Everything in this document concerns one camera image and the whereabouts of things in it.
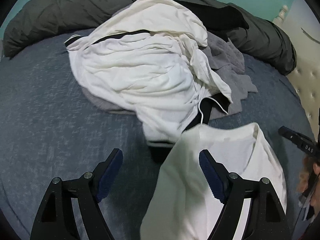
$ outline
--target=white headboard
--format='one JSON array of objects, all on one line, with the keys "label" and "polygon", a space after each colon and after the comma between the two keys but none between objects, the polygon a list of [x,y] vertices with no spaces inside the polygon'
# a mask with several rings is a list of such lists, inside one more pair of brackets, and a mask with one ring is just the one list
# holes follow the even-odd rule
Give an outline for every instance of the white headboard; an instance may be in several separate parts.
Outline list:
[{"label": "white headboard", "polygon": [[318,34],[320,36],[320,24],[304,0],[295,0],[285,18],[287,10],[287,6],[283,6],[273,22],[287,33],[296,49],[297,67],[287,78],[300,97],[317,140],[320,108],[320,43],[317,43],[316,37]]}]

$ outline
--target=mattress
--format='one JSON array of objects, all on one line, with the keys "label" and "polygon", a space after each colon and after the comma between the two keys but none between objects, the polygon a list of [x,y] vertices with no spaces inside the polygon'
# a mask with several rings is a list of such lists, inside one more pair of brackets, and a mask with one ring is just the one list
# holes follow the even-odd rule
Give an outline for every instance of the mattress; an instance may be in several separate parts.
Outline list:
[{"label": "mattress", "polygon": [[[88,35],[92,30],[77,31]],[[136,240],[153,195],[159,164],[134,115],[108,114],[83,95],[69,65],[62,34],[26,47],[0,62],[0,209],[22,240],[53,177],[75,179],[104,161],[113,148],[123,166],[108,197],[99,204],[115,239]],[[298,95],[276,69],[244,55],[246,74],[258,88],[242,101],[242,112],[209,122],[221,129],[257,122],[283,167],[290,227],[299,212],[296,185],[303,153],[280,137],[287,126],[312,137]],[[74,202],[81,239],[87,239]]]}]

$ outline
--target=metal screw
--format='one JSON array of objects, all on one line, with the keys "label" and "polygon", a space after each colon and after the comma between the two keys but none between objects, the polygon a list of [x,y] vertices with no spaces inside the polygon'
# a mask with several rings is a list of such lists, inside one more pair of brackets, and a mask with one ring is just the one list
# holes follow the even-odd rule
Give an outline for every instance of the metal screw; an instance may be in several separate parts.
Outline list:
[{"label": "metal screw", "polygon": [[92,173],[91,172],[86,172],[84,175],[85,179],[90,179],[92,177]]},{"label": "metal screw", "polygon": [[236,174],[235,172],[231,172],[229,174],[229,177],[232,178],[232,179],[237,179],[238,178],[238,174]]},{"label": "metal screw", "polygon": [[270,180],[268,178],[262,178],[264,184],[269,184]]},{"label": "metal screw", "polygon": [[60,178],[58,178],[58,177],[55,177],[52,179],[53,184],[57,184],[59,181],[60,181]]}]

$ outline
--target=bed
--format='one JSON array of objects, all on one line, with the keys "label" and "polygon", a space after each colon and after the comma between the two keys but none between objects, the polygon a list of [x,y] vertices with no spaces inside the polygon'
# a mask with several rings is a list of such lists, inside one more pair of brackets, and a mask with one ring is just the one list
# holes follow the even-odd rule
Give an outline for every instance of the bed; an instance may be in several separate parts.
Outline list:
[{"label": "bed", "polygon": [[[83,95],[70,69],[64,41],[72,34],[45,37],[0,62],[0,209],[22,239],[51,179],[78,178],[120,148],[124,161],[109,196],[100,203],[115,239],[139,239],[139,228],[156,186],[154,163],[135,115],[109,114]],[[242,112],[214,119],[212,127],[236,128],[257,122],[283,167],[287,219],[298,215],[298,173],[302,153],[278,135],[280,126],[313,137],[300,98],[289,80],[269,63],[244,54],[245,73],[258,93],[242,100]],[[76,223],[87,239],[77,205]]]}]

